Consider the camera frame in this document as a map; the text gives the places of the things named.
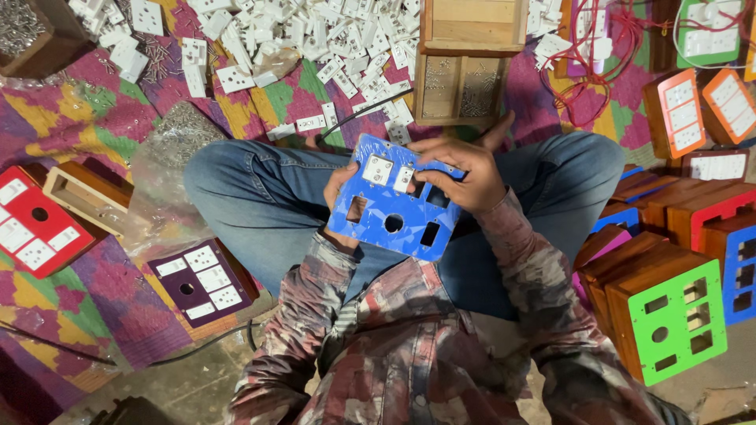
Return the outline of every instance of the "patterned shirt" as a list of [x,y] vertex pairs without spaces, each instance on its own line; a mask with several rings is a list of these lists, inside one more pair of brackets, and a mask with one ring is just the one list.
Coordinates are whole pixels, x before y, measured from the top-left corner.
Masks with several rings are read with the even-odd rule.
[[[664,423],[579,303],[566,257],[533,232],[515,194],[476,219],[519,310],[525,354],[546,377],[553,422]],[[406,259],[342,307],[357,266],[315,233],[283,279],[282,308],[244,368],[226,423],[525,423],[514,383],[527,370],[492,354],[435,264]],[[316,361],[322,378],[311,397]]]

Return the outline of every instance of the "shirt sleeve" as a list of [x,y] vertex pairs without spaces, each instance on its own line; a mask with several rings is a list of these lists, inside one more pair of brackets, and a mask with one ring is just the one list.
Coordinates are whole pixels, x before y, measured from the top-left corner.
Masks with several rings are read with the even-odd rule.
[[281,282],[280,311],[265,326],[265,343],[244,368],[226,423],[291,423],[309,396],[305,384],[357,262],[318,232],[302,264]]
[[533,231],[508,190],[476,216],[503,285],[519,310],[520,330],[546,377],[543,400],[556,423],[664,423],[645,387],[619,361],[612,342],[579,303],[565,255]]

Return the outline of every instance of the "purple switch board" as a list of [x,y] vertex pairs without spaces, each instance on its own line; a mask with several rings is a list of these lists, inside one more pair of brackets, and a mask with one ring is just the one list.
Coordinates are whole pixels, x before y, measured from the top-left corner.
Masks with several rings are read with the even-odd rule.
[[242,282],[214,239],[147,265],[191,327],[208,324],[252,305]]

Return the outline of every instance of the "red switch board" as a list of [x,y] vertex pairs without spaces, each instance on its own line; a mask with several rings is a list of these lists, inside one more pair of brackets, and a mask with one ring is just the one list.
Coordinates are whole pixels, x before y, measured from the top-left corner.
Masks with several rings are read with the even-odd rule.
[[19,166],[0,174],[0,250],[32,276],[52,275],[95,243]]

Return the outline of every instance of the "green acrylic plate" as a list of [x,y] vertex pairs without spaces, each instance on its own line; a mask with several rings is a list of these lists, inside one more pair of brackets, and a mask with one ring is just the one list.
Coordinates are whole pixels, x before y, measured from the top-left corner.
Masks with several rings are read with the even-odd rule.
[[[683,10],[680,12],[680,20],[688,18],[688,7],[691,5],[697,5],[698,3],[703,3],[700,0],[683,0]],[[692,28],[679,28],[677,32],[677,44],[680,46],[681,51],[685,51],[685,35],[689,31],[695,31],[695,29]],[[682,55],[677,55],[677,67],[678,68],[690,68],[692,67],[691,64],[686,62],[685,60],[690,60],[696,65],[710,65],[710,64],[721,64],[723,62],[730,62],[732,60],[736,60],[738,58],[738,54],[740,52],[740,38],[735,41],[736,47],[733,51],[726,51],[724,53],[716,53],[716,54],[700,54],[698,56],[691,56],[691,57],[682,57]]]
[[[685,288],[697,281],[698,287],[705,287],[706,293],[693,301],[689,296],[689,302],[686,303]],[[664,304],[665,297],[666,306],[654,310],[654,305]],[[708,305],[709,323],[689,330],[688,311],[697,307],[705,308],[705,304]],[[627,301],[627,307],[633,320],[638,357],[643,368],[643,381],[647,386],[727,351],[719,260],[707,262],[631,296]],[[667,329],[667,336],[662,339],[663,327]],[[655,332],[659,342],[654,341]],[[692,346],[698,348],[704,339],[710,340],[711,346],[693,354]]]

